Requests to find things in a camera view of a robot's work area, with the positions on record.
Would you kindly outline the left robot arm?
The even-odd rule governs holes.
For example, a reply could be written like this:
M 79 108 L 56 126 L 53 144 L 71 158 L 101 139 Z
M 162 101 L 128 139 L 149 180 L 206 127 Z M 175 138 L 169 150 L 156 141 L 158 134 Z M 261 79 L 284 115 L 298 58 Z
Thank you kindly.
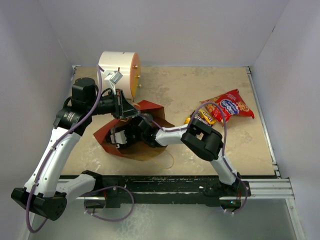
M 112 114 L 116 119 L 126 119 L 140 113 L 126 100 L 121 89 L 103 96 L 94 79 L 76 79 L 71 96 L 56 114 L 48 146 L 36 170 L 24 187 L 13 189 L 11 198 L 27 213 L 55 221 L 76 198 L 87 193 L 98 196 L 103 191 L 103 177 L 89 170 L 66 184 L 58 184 L 70 153 L 93 116 Z

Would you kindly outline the brown purple candy bar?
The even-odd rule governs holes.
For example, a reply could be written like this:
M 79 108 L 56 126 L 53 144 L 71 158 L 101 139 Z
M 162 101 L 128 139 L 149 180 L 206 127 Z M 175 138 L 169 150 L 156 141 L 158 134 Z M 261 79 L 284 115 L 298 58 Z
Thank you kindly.
M 199 116 L 198 112 L 195 114 L 194 118 L 203 122 L 204 124 L 206 124 L 205 121 Z

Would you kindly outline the yellow snack bar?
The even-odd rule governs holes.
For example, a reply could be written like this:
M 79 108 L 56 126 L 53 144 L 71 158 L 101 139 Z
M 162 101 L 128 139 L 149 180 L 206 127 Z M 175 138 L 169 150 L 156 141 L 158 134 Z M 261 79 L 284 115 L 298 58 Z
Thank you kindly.
M 193 121 L 193 117 L 190 115 L 190 116 L 188 116 L 186 119 L 185 119 L 185 121 L 184 121 L 184 124 L 189 124 L 189 123 L 191 123 L 192 121 Z

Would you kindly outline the yellow brown candy pack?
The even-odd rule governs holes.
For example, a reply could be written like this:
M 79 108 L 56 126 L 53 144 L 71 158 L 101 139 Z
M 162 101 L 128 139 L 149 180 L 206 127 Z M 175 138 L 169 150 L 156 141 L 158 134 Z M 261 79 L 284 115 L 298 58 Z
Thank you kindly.
M 198 115 L 204 120 L 204 122 L 206 123 L 206 124 L 208 124 L 209 126 L 212 126 L 212 125 L 214 125 L 216 122 L 217 122 L 217 120 L 214 118 L 214 117 L 212 117 L 212 115 L 211 114 L 209 114 L 206 110 L 204 110 L 204 109 L 199 109 L 199 111 L 198 111 Z

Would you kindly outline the red paper bag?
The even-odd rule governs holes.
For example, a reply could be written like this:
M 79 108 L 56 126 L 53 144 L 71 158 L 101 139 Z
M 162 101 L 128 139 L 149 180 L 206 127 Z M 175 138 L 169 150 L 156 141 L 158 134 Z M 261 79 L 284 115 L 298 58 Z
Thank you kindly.
M 170 128 L 174 126 L 166 121 L 165 108 L 163 106 L 147 100 L 142 100 L 137 106 L 143 114 L 151 114 L 153 120 L 161 127 Z M 141 126 L 137 117 L 130 117 L 127 120 L 113 119 L 97 130 L 93 136 L 104 151 L 111 155 L 140 162 L 149 161 L 163 153 L 166 147 L 158 147 L 153 143 L 147 143 L 147 138 L 141 135 Z M 121 144 L 117 140 L 118 147 L 116 147 L 111 134 L 113 131 L 119 132 L 122 130 L 124 130 L 127 143 Z

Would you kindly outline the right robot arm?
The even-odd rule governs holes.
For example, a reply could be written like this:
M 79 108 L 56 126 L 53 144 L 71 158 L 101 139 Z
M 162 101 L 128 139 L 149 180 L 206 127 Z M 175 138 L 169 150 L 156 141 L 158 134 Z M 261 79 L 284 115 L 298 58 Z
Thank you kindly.
M 240 190 L 241 177 L 226 156 L 226 140 L 220 132 L 198 119 L 177 127 L 161 127 L 155 121 L 137 116 L 119 131 L 115 139 L 124 147 L 139 141 L 152 148 L 184 144 L 197 157 L 212 165 L 226 195 L 233 196 Z

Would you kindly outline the red candy bag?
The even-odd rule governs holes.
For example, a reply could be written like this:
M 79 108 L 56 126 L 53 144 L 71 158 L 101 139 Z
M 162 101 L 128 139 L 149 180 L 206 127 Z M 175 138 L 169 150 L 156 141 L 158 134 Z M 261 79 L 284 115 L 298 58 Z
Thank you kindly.
M 227 122 L 232 116 L 251 117 L 255 118 L 253 111 L 248 107 L 242 99 L 239 90 L 233 89 L 216 97 L 201 101 L 201 104 L 206 102 L 214 102 L 222 109 L 225 121 Z

